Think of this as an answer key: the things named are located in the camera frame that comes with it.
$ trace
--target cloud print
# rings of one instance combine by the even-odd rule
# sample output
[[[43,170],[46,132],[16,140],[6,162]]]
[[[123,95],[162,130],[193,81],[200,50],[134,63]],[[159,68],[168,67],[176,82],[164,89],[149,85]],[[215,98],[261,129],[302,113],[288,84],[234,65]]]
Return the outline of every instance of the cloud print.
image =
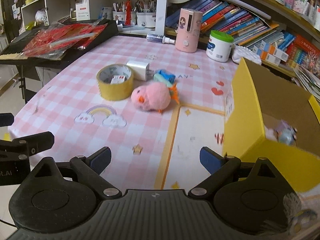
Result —
[[[105,126],[110,126],[113,128],[125,127],[127,125],[126,120],[122,118],[121,115],[111,114],[102,122]]]
[[[94,118],[91,114],[81,113],[75,118],[75,122],[93,123]]]

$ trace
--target pink plush chick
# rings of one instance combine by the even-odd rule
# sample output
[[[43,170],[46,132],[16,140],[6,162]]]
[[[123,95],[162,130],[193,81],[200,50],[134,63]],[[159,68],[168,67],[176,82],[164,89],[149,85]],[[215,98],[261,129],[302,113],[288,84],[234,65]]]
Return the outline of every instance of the pink plush chick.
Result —
[[[131,95],[131,101],[135,107],[143,111],[158,110],[159,113],[168,107],[171,99],[179,103],[176,84],[168,88],[161,82],[152,82],[149,85],[137,87]]]

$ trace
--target pink cylindrical device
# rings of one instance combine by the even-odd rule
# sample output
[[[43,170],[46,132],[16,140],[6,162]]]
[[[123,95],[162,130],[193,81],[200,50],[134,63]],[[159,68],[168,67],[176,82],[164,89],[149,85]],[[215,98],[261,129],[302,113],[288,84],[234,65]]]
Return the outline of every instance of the pink cylindrical device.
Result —
[[[184,52],[196,52],[202,14],[202,12],[191,9],[182,8],[180,10],[176,49]]]

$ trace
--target orange beak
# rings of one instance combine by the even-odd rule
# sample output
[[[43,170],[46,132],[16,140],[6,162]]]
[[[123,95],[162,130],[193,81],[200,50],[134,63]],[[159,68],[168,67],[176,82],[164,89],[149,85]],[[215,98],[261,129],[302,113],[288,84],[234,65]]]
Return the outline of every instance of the orange beak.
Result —
[[[142,96],[139,96],[138,101],[139,101],[140,103],[144,103],[144,98],[143,98]]]

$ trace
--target roll of yellow tape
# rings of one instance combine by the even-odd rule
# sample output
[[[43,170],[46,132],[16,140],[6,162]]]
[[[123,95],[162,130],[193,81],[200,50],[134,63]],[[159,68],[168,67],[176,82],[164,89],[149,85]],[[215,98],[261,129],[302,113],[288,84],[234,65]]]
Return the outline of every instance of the roll of yellow tape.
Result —
[[[110,84],[114,75],[125,76],[120,84]],[[110,101],[119,101],[129,97],[133,91],[133,72],[123,64],[112,64],[104,67],[97,74],[100,95]]]

